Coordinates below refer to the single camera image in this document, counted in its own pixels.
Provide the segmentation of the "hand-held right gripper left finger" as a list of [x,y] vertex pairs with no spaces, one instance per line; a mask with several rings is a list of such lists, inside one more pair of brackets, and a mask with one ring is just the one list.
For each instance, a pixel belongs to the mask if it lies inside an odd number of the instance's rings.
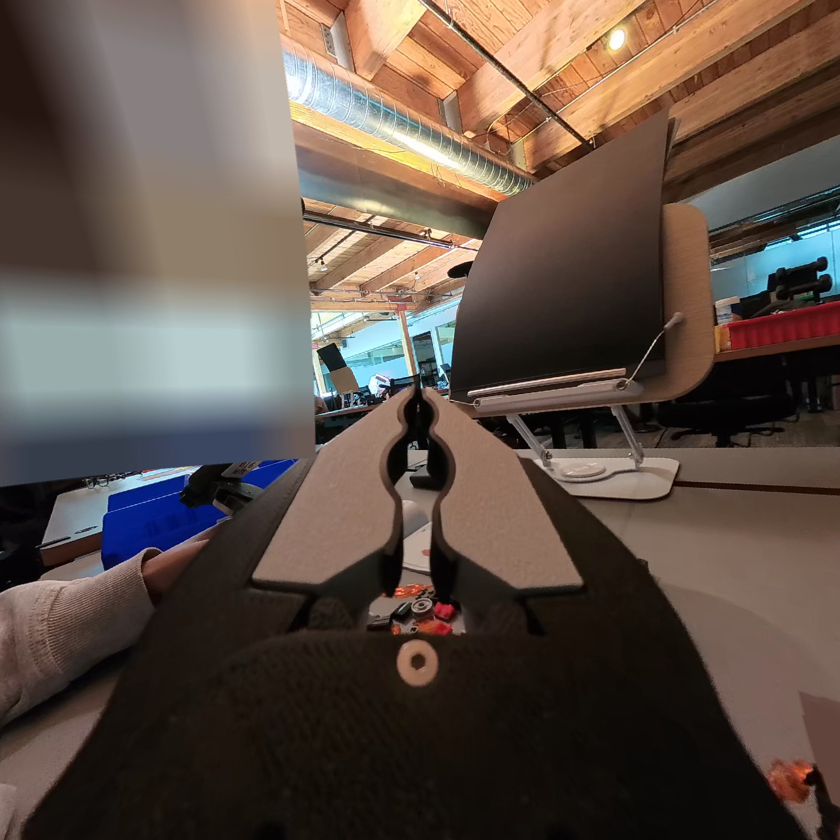
[[417,410],[410,386],[322,447],[253,582],[316,597],[392,594],[403,572],[403,504]]

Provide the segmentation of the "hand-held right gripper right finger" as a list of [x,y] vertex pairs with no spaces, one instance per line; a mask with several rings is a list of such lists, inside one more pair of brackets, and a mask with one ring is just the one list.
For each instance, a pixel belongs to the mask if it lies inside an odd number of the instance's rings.
[[455,465],[433,511],[430,571],[442,599],[501,602],[582,588],[561,536],[509,447],[423,389],[429,447]]

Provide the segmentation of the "pile of lego pieces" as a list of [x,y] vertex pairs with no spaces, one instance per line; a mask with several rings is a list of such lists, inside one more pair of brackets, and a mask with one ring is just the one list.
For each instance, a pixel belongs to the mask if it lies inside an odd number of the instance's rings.
[[364,628],[369,633],[395,636],[466,633],[457,605],[441,602],[433,586],[426,582],[398,586],[393,596],[377,597],[369,607]]

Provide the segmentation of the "person's left forearm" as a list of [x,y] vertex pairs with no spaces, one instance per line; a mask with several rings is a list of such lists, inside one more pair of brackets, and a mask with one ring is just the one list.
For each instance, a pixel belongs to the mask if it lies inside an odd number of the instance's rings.
[[145,549],[100,574],[35,581],[1,594],[1,723],[54,696],[136,643],[154,613]]

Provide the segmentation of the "open lego instruction booklet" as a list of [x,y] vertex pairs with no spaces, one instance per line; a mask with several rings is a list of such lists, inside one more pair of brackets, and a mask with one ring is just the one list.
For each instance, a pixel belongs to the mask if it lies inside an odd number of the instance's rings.
[[402,501],[403,568],[430,576],[432,523],[425,510],[411,500]]

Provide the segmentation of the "flame-headed black lego minifigure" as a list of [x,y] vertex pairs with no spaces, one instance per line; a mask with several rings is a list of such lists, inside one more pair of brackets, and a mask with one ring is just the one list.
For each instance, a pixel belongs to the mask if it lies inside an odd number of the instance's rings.
[[839,838],[839,807],[831,799],[823,774],[816,765],[803,759],[790,762],[777,759],[771,763],[766,778],[782,802],[802,804],[814,794],[821,818],[818,838]]

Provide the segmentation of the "person's left hand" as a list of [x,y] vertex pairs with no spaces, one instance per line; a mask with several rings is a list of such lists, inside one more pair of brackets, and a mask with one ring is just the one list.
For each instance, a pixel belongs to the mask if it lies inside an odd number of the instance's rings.
[[159,605],[174,582],[213,538],[218,526],[206,529],[196,536],[162,552],[152,552],[142,561],[143,584],[154,606]]

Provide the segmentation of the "blue plastic bin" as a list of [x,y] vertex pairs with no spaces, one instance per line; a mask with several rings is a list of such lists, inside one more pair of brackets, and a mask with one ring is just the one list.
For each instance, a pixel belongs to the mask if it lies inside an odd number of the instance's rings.
[[[244,477],[244,482],[264,490],[295,462],[263,461]],[[184,506],[180,494],[189,479],[166,479],[110,497],[102,523],[100,555],[104,570],[147,549],[168,550],[229,517],[212,505],[195,509]]]

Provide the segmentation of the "black desk stand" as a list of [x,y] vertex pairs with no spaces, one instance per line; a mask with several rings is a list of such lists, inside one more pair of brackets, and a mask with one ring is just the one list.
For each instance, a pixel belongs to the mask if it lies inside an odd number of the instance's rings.
[[413,472],[410,482],[420,490],[441,491],[450,486],[455,476],[455,465],[442,448],[430,447],[425,467]]

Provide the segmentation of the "white laptop stand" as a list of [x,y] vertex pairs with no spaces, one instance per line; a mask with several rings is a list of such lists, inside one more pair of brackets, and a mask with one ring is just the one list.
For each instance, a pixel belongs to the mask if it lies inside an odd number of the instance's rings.
[[[674,484],[679,462],[648,458],[638,442],[624,405],[644,388],[625,368],[568,374],[467,392],[479,415],[504,415],[534,454],[534,463],[572,495],[625,501],[652,501],[666,497]],[[629,447],[627,456],[555,458],[532,435],[522,418],[525,413],[607,406],[617,420]]]

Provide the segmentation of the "black office chair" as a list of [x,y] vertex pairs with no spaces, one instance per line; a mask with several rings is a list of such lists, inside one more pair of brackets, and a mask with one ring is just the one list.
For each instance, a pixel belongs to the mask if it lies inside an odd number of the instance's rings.
[[784,380],[706,381],[677,400],[657,404],[656,418],[662,427],[675,429],[672,439],[705,434],[718,448],[727,448],[741,433],[780,432],[777,423],[795,410]]

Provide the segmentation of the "black laptop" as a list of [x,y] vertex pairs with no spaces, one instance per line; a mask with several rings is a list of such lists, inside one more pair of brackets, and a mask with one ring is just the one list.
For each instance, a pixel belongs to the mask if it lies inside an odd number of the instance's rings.
[[497,206],[458,306],[451,396],[624,368],[668,316],[664,110]]

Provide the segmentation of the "beige curved desk divider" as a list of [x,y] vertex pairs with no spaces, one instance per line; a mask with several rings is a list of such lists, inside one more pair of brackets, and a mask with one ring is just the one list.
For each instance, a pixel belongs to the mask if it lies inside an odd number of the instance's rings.
[[706,378],[716,354],[706,217],[689,204],[662,209],[665,315],[681,312],[684,318],[658,342],[665,349],[665,373],[643,380],[644,390],[624,399],[626,406],[687,394]]

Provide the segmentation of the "red plastic bin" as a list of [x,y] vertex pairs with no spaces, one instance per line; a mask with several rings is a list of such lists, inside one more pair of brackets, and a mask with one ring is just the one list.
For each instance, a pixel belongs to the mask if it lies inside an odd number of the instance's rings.
[[741,320],[728,331],[732,351],[838,335],[839,302]]

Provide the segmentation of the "silver ventilation duct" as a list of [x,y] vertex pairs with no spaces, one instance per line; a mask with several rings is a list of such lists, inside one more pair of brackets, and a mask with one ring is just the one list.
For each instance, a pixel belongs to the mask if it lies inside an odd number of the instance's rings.
[[505,196],[534,178],[356,74],[280,36],[292,118],[427,172],[447,170]]

